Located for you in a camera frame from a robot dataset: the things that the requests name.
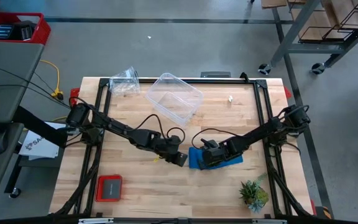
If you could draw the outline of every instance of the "gray floor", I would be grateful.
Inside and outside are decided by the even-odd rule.
[[[273,19],[270,10],[261,10],[259,1],[251,6],[240,0],[36,3],[5,0],[1,1],[1,8],[65,17]],[[279,11],[282,19],[290,18],[287,8]],[[273,25],[50,23],[50,26],[52,33],[42,58],[59,67],[66,98],[71,88],[80,86],[82,77],[111,76],[130,66],[142,77],[158,77],[163,72],[199,77],[203,71],[230,71],[233,76],[246,72],[250,77],[262,77],[256,68],[268,62],[278,47]],[[311,106],[308,112],[311,130],[333,213],[337,219],[358,221],[358,46],[324,74],[308,73],[312,64],[327,57],[301,54],[292,55],[291,59],[303,101]],[[53,68],[40,64],[37,73],[54,88]],[[283,61],[269,77],[282,78],[290,86]],[[37,77],[32,81],[43,85]],[[31,91],[26,92],[22,106],[45,120],[68,112]],[[311,198],[319,205],[304,140],[300,138],[298,143],[303,151],[303,169]],[[18,183],[23,193],[19,198],[9,199],[0,189],[0,218],[47,214],[57,173],[57,170],[23,169]]]

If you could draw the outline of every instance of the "clear plastic container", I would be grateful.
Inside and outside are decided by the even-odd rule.
[[[182,127],[203,102],[202,92],[170,73],[158,78],[146,93],[146,98],[156,110]]]

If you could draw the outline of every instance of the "potted succulent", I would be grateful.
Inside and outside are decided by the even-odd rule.
[[[260,187],[261,181],[267,176],[262,174],[257,180],[251,182],[248,180],[245,184],[241,182],[240,189],[241,198],[244,200],[249,209],[254,213],[259,213],[269,200],[267,192]]]

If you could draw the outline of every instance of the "white paper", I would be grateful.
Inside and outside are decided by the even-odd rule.
[[[58,129],[64,128],[65,124],[45,122],[49,126]],[[50,141],[41,138],[38,134],[29,131],[20,149],[19,155],[29,156],[29,160],[39,158],[55,158],[58,156],[59,146],[51,143]]]

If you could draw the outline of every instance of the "butcher block tabletop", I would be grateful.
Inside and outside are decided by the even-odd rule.
[[[94,104],[100,77],[84,77],[79,97]],[[279,78],[266,79],[273,115],[288,106],[283,82]],[[112,96],[108,115],[131,127],[138,126],[148,115],[159,115],[164,132],[178,126],[153,108],[145,98],[151,84],[140,84],[139,95]],[[188,124],[183,128],[185,141],[179,150],[185,154],[191,147],[192,137],[206,128],[217,128],[236,134],[245,134],[259,126],[257,107],[252,85],[245,84],[193,84],[204,95]],[[100,108],[104,108],[102,97]],[[264,118],[267,112],[264,107]],[[144,129],[160,132],[158,122],[150,118]],[[170,132],[182,138],[178,130]],[[206,131],[195,139],[200,147],[204,139],[217,142],[231,137],[229,134]],[[289,137],[288,142],[296,144]],[[69,199],[78,185],[85,154],[85,144],[77,143],[65,149],[50,212],[56,212]],[[312,213],[308,188],[299,152],[291,146],[282,147],[282,161],[288,188],[304,209]],[[104,217],[129,218],[263,218],[273,216],[269,182],[261,187],[269,194],[269,201],[260,213],[252,213],[240,199],[241,182],[255,180],[267,172],[262,141],[256,142],[242,155],[244,162],[215,170],[189,169],[188,161],[183,167],[169,164],[163,159],[155,161],[156,154],[136,149],[129,141],[113,133],[104,135],[98,176],[122,176],[121,199],[118,202],[93,202],[92,214],[103,212]],[[83,193],[81,211],[85,208],[88,188]],[[276,186],[280,209],[284,212],[281,190]]]

